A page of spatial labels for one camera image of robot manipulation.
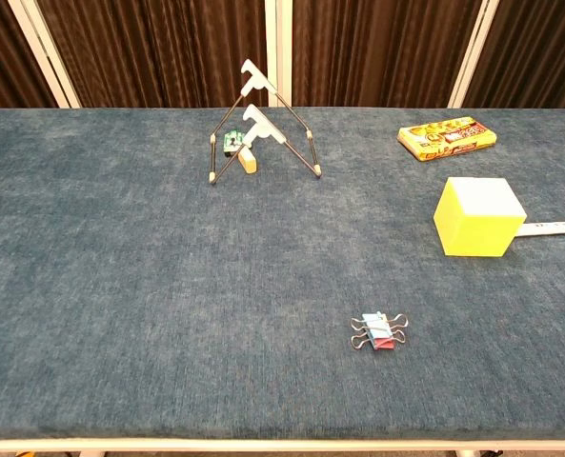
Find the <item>yellow cube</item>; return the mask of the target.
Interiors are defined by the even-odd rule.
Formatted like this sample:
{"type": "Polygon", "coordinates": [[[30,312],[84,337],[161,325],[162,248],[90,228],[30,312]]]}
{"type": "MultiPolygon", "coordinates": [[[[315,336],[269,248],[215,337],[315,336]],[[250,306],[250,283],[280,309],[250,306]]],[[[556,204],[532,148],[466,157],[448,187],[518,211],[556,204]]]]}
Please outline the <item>yellow cube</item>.
{"type": "Polygon", "coordinates": [[[526,217],[506,179],[450,177],[434,224],[447,256],[500,257],[526,217]]]}

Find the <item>red and white marker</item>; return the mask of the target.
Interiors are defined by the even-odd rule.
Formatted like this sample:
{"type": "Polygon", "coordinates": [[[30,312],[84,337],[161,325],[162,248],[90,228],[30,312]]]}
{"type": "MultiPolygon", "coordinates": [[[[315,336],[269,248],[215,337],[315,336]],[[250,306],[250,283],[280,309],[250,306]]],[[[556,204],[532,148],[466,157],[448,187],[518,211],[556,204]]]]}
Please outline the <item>red and white marker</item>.
{"type": "Polygon", "coordinates": [[[522,224],[515,237],[565,234],[565,221],[522,224]]]}

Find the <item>small green eraser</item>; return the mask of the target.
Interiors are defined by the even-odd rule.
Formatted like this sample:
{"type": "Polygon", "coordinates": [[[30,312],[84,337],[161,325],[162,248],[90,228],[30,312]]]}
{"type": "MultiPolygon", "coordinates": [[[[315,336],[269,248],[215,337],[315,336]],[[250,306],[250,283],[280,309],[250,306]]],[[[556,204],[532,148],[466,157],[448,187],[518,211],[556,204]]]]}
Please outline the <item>small green eraser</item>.
{"type": "Polygon", "coordinates": [[[225,133],[223,151],[227,157],[234,155],[242,146],[244,133],[238,129],[232,129],[225,133]]]}

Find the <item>blue table cloth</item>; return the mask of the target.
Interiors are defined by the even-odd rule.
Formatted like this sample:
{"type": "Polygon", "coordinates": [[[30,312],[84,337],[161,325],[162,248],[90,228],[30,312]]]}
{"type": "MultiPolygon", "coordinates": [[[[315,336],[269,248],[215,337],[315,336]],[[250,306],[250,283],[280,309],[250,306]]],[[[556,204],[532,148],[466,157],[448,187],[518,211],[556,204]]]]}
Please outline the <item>blue table cloth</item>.
{"type": "Polygon", "coordinates": [[[448,257],[451,176],[565,220],[565,109],[475,109],[490,149],[396,139],[444,109],[303,108],[208,181],[222,109],[0,109],[0,439],[565,439],[565,236],[448,257]],[[352,318],[403,313],[354,349],[352,318]]]}

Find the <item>blue binder clip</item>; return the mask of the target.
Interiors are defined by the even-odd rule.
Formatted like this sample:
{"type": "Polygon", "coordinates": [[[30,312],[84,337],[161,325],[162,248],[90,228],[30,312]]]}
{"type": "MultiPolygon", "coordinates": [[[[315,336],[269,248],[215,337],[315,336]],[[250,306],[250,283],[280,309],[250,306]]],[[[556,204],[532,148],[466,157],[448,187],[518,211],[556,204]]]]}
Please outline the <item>blue binder clip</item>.
{"type": "Polygon", "coordinates": [[[395,331],[403,331],[409,324],[407,316],[403,313],[395,315],[394,318],[389,318],[380,311],[363,313],[361,319],[352,318],[350,322],[355,335],[367,331],[375,338],[390,337],[395,331]]]}

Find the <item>pink binder clip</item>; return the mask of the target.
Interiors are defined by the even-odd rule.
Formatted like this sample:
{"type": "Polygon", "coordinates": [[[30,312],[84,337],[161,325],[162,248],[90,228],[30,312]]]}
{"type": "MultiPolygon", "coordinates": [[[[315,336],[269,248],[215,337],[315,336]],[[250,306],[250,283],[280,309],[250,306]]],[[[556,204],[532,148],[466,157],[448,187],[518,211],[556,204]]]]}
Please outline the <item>pink binder clip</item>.
{"type": "Polygon", "coordinates": [[[370,344],[373,350],[395,349],[396,344],[404,344],[406,335],[403,331],[395,331],[390,337],[375,338],[369,332],[354,335],[350,339],[351,346],[354,349],[362,349],[365,345],[370,344]]]}

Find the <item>yellow snack box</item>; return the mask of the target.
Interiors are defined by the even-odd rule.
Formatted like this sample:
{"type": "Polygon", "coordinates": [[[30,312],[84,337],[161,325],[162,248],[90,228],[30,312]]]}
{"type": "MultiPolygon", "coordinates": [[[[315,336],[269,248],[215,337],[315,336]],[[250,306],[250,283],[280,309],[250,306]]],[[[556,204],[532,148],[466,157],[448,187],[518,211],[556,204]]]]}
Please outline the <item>yellow snack box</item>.
{"type": "Polygon", "coordinates": [[[485,149],[496,134],[471,116],[401,128],[397,140],[420,162],[485,149]]]}

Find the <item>dark brown curtain panel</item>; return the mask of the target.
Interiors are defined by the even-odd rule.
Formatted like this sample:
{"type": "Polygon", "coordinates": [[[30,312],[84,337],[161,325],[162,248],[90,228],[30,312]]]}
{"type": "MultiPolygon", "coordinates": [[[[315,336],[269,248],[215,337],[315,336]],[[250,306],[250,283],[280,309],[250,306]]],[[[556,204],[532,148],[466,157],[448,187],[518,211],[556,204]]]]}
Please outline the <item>dark brown curtain panel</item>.
{"type": "Polygon", "coordinates": [[[233,104],[267,67],[264,0],[37,0],[84,108],[233,104]]]}
{"type": "Polygon", "coordinates": [[[499,0],[465,108],[565,108],[565,0],[499,0]]]}
{"type": "Polygon", "coordinates": [[[0,108],[57,103],[7,0],[0,0],[0,108]]]}
{"type": "Polygon", "coordinates": [[[293,0],[293,105],[446,107],[480,5],[293,0]]]}

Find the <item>white screen frame post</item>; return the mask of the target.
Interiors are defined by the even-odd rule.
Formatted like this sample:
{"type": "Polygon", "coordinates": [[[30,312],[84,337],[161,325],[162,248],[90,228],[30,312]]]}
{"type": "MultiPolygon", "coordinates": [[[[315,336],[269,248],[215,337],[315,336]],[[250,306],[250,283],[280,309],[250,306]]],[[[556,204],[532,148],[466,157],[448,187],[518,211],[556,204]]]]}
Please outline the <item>white screen frame post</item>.
{"type": "Polygon", "coordinates": [[[7,1],[58,107],[80,109],[81,102],[37,0],[7,1]]]}
{"type": "Polygon", "coordinates": [[[500,0],[481,0],[473,31],[455,79],[447,108],[463,106],[500,0]]]}
{"type": "Polygon", "coordinates": [[[265,0],[267,77],[278,94],[292,104],[293,0],[265,0]]]}

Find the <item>white table frame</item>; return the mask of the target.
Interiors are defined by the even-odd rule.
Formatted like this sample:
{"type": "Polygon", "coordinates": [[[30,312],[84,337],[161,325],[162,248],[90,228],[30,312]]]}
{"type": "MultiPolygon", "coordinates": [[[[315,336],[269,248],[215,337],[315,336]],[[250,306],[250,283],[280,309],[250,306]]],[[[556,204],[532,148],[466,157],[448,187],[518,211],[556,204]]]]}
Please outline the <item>white table frame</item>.
{"type": "Polygon", "coordinates": [[[433,451],[454,450],[474,455],[478,450],[565,451],[565,440],[234,440],[193,438],[43,438],[0,440],[0,452],[81,451],[231,451],[231,452],[327,452],[327,451],[433,451]]]}

